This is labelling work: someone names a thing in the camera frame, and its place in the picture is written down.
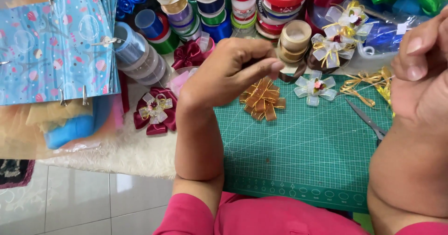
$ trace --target brown satin bow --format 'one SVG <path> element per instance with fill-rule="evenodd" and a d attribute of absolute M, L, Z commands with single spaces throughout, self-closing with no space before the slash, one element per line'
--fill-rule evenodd
<path fill-rule="evenodd" d="M 244 111 L 252 118 L 267 121 L 277 119 L 275 108 L 285 109 L 286 99 L 280 98 L 280 88 L 272 84 L 272 80 L 265 77 L 251 85 L 240 95 L 240 103 L 245 103 Z"/>

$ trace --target dark rug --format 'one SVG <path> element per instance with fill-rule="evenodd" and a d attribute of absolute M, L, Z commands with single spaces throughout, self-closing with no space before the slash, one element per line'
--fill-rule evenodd
<path fill-rule="evenodd" d="M 26 186 L 33 174 L 34 160 L 0 159 L 0 189 Z"/>

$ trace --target scissors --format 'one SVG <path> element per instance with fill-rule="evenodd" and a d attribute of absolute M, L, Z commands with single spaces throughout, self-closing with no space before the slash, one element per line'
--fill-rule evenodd
<path fill-rule="evenodd" d="M 382 128 L 378 127 L 372 121 L 372 119 L 370 119 L 363 111 L 361 111 L 361 109 L 355 106 L 350 100 L 348 100 L 347 98 L 345 100 L 352 107 L 353 111 L 355 111 L 358 114 L 358 116 L 361 117 L 361 119 L 364 120 L 364 122 L 366 122 L 367 125 L 369 125 L 373 129 L 373 131 L 375 131 L 375 134 L 378 137 L 378 139 L 376 140 L 376 146 L 378 147 L 381 141 L 383 140 L 384 136 L 387 134 L 387 131 L 384 131 Z"/>

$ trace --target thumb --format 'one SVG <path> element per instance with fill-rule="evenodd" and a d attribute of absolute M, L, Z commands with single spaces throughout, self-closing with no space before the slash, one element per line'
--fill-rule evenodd
<path fill-rule="evenodd" d="M 268 75 L 272 79 L 276 79 L 278 72 L 283 68 L 283 62 L 276 58 L 263 59 L 238 72 L 235 75 L 237 84 L 247 88 Z"/>

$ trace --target white tile floor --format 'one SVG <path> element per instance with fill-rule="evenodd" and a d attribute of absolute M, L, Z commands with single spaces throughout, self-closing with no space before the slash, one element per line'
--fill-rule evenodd
<path fill-rule="evenodd" d="M 172 181 L 37 163 L 25 187 L 0 190 L 0 235 L 150 235 Z"/>

